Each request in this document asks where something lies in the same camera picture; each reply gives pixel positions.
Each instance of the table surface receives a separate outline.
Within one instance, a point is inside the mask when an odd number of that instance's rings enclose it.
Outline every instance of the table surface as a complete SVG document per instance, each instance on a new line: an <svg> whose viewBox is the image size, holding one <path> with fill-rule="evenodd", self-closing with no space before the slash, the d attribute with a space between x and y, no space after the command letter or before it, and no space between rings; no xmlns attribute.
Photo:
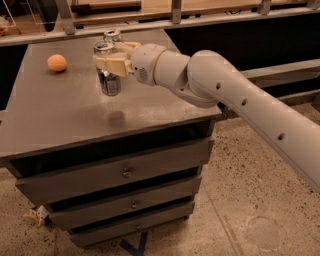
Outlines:
<svg viewBox="0 0 320 256"><path fill-rule="evenodd" d="M163 30L126 33L126 41L156 42L176 49ZM0 157L13 158L123 137L208 117L220 110L200 109L159 86L133 76L122 79L122 92L101 92L92 58L100 38L29 45L0 125ZM62 54L67 70L48 69L47 58Z"/></svg>

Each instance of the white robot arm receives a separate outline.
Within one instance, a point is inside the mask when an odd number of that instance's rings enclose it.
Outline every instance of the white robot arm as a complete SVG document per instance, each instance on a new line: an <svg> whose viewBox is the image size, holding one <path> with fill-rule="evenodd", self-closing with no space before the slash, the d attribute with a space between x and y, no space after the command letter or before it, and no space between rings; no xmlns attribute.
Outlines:
<svg viewBox="0 0 320 256"><path fill-rule="evenodd" d="M132 53L136 79L160 85L198 107L222 102L242 117L320 192L320 126L246 79L225 58L199 51L191 58L147 44Z"/></svg>

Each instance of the drawer handle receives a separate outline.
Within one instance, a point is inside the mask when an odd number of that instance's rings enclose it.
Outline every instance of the drawer handle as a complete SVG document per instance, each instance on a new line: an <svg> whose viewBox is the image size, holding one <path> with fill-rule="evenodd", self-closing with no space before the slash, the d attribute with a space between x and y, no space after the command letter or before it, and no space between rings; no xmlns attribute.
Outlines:
<svg viewBox="0 0 320 256"><path fill-rule="evenodd" d="M132 172L130 172L128 168L123 168L122 176L124 178L130 178L132 176Z"/></svg>
<svg viewBox="0 0 320 256"><path fill-rule="evenodd" d="M141 229L141 226L140 226L140 223L139 223L139 222L136 223L135 229L136 229L137 231Z"/></svg>
<svg viewBox="0 0 320 256"><path fill-rule="evenodd" d="M136 201L132 201L131 202L131 208L132 209L137 209L138 205L137 205L137 202Z"/></svg>

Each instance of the concrete floor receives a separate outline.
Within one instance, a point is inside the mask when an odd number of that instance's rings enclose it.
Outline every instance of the concrete floor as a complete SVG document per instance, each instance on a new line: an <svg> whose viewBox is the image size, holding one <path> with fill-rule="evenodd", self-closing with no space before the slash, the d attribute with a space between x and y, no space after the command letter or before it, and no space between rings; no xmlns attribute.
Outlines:
<svg viewBox="0 0 320 256"><path fill-rule="evenodd" d="M320 124L310 104L295 109ZM138 248L140 234L80 249L52 224L37 228L22 217L32 205L0 169L0 255L320 255L320 195L240 118L216 124L214 139L194 213L150 230L144 254L121 246Z"/></svg>

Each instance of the aluminum can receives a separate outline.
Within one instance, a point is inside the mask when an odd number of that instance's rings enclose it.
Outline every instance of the aluminum can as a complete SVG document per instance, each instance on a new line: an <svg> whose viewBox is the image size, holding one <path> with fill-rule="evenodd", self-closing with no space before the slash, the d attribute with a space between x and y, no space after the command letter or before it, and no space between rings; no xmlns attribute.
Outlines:
<svg viewBox="0 0 320 256"><path fill-rule="evenodd" d="M107 29L103 33L103 40L109 43L122 42L121 32L118 29Z"/></svg>
<svg viewBox="0 0 320 256"><path fill-rule="evenodd" d="M115 52L113 43L106 41L98 41L94 45L94 56L104 58L111 53ZM97 74L99 77L100 86L102 92L108 96L115 96L121 91L120 77L110 73L107 70L97 68Z"/></svg>

